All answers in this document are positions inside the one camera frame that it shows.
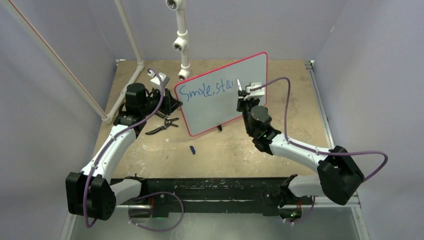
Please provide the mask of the white marker pen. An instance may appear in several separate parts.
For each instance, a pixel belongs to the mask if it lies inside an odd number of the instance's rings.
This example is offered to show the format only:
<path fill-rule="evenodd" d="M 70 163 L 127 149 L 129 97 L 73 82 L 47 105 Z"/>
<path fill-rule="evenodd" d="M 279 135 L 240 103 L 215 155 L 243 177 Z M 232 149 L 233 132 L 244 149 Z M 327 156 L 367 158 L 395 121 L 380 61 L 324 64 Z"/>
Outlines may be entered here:
<path fill-rule="evenodd" d="M 237 78 L 236 82 L 237 82 L 237 87 L 238 87 L 238 91 L 237 91 L 238 97 L 242 98 L 243 97 L 243 89 L 242 89 L 240 80 Z"/>

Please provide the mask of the red framed whiteboard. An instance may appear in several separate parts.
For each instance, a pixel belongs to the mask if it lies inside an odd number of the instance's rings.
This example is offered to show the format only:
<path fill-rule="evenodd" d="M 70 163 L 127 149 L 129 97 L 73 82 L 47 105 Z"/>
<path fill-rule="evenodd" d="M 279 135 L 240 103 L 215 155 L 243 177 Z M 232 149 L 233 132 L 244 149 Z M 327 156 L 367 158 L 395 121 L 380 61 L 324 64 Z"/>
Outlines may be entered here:
<path fill-rule="evenodd" d="M 175 85 L 174 92 L 182 102 L 182 116 L 191 137 L 241 116 L 237 111 L 237 79 L 243 90 L 253 82 L 262 82 L 264 87 L 268 81 L 268 54 L 254 54 Z M 259 103 L 267 103 L 266 87 Z"/>

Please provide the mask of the blue marker cap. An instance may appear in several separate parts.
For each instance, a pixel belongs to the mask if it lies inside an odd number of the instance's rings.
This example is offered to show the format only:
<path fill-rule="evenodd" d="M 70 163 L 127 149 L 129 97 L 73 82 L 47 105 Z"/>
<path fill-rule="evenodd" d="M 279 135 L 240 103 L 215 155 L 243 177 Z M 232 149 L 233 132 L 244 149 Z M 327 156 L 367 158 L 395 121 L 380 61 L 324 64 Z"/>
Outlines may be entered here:
<path fill-rule="evenodd" d="M 190 145 L 189 148 L 190 148 L 192 154 L 195 155 L 196 154 L 195 148 L 192 145 Z"/>

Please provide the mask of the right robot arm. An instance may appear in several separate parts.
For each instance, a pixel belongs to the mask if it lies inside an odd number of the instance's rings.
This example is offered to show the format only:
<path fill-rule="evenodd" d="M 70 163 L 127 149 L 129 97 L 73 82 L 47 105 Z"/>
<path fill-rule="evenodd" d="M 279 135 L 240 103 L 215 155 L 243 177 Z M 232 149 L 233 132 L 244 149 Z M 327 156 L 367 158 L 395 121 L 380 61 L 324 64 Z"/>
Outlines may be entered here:
<path fill-rule="evenodd" d="M 242 114 L 246 133 L 263 153 L 292 160 L 316 172 L 316 175 L 293 174 L 280 186 L 281 204 L 292 204 L 301 197 L 327 197 L 338 205 L 346 205 L 365 176 L 343 147 L 333 149 L 305 145 L 290 140 L 271 125 L 268 109 L 238 90 L 236 110 Z"/>

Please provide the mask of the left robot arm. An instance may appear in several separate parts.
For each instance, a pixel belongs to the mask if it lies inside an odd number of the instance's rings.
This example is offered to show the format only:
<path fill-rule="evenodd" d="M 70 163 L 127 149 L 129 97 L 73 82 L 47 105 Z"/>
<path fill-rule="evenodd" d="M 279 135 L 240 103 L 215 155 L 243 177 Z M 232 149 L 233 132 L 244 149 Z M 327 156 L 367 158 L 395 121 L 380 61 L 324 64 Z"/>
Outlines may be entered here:
<path fill-rule="evenodd" d="M 106 141 L 85 167 L 79 172 L 70 172 L 65 179 L 69 213 L 106 221 L 116 206 L 130 199 L 138 205 L 148 201 L 149 191 L 139 177 L 112 184 L 112 175 L 147 120 L 162 112 L 171 98 L 165 86 L 152 91 L 142 83 L 126 87 L 125 101 L 118 108 Z"/>

